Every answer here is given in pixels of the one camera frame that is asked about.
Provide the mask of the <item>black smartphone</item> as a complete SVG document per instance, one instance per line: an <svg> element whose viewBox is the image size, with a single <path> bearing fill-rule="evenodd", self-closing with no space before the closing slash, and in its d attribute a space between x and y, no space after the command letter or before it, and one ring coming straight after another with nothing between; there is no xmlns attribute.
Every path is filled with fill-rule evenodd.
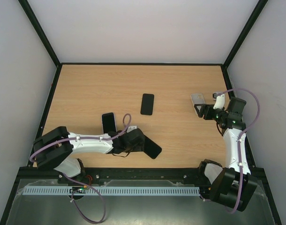
<svg viewBox="0 0 286 225"><path fill-rule="evenodd" d="M151 116L153 114L154 94L144 93L141 102L141 115Z"/></svg>

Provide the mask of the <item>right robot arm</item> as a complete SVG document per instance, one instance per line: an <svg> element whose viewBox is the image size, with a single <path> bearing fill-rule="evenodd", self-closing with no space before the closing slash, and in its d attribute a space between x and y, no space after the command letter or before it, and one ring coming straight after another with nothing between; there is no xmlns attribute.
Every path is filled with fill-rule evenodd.
<svg viewBox="0 0 286 225"><path fill-rule="evenodd" d="M191 100L198 117L216 122L226 147L225 166L208 159L202 161L198 180L211 183L210 201L244 211L257 187L246 157L246 124L241 120L246 101L232 97L225 108L224 94L219 94L214 104L206 104L201 93L191 94Z"/></svg>

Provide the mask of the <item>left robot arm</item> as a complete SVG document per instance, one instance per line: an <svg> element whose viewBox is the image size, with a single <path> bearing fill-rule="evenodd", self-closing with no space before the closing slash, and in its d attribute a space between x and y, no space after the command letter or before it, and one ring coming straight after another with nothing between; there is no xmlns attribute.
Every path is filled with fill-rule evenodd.
<svg viewBox="0 0 286 225"><path fill-rule="evenodd" d="M42 171L56 170L73 178L82 173L79 159L71 157L80 153L114 154L143 151L145 135L138 128L125 127L121 132L102 135L81 135L68 132L60 126L37 138L30 161Z"/></svg>

